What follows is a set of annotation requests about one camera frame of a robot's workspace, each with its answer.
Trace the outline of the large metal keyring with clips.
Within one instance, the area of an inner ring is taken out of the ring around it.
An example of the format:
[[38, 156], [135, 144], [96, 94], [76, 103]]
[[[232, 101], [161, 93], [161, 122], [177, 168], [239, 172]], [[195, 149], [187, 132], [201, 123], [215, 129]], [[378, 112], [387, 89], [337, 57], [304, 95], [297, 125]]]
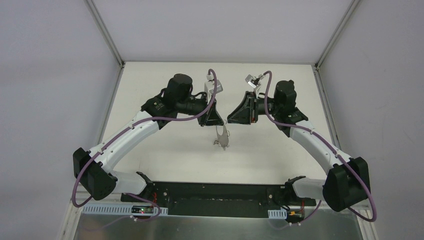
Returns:
[[229, 137], [230, 137], [230, 132], [228, 131], [226, 125], [222, 125], [222, 133], [219, 133], [218, 131], [218, 126], [215, 127], [215, 132], [216, 132], [216, 138], [213, 142], [213, 145], [217, 145], [219, 147], [221, 147], [224, 151], [227, 150], [227, 148], [229, 147]]

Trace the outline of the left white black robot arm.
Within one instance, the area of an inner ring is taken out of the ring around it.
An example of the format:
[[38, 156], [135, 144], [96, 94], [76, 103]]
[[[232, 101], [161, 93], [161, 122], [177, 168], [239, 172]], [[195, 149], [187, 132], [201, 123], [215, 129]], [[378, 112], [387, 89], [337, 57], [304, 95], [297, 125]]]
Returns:
[[102, 200], [110, 194], [133, 194], [140, 202], [152, 198], [153, 189], [138, 173], [115, 171], [117, 163], [147, 137], [170, 122], [197, 120], [201, 127], [225, 124], [216, 109], [216, 95], [222, 86], [214, 70], [209, 69], [204, 91], [193, 94], [190, 76], [177, 73], [159, 94], [148, 99], [131, 120], [107, 140], [72, 155], [76, 178], [72, 201], [76, 201], [78, 185], [89, 193], [89, 199]]

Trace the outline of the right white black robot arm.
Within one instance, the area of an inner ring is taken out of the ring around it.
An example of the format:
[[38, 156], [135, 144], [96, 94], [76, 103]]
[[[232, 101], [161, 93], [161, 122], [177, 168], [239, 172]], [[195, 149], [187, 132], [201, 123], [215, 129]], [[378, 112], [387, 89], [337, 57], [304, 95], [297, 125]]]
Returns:
[[307, 116], [296, 106], [294, 82], [279, 81], [273, 97], [259, 92], [259, 78], [250, 76], [246, 82], [254, 90], [245, 92], [240, 105], [228, 115], [228, 123], [250, 125], [256, 123], [260, 115], [271, 116], [277, 128], [301, 145], [326, 174], [325, 180], [305, 176], [288, 180], [284, 200], [290, 205], [298, 204], [303, 198], [321, 200], [340, 212], [368, 199], [375, 214], [367, 162], [361, 157], [350, 157], [317, 134]]

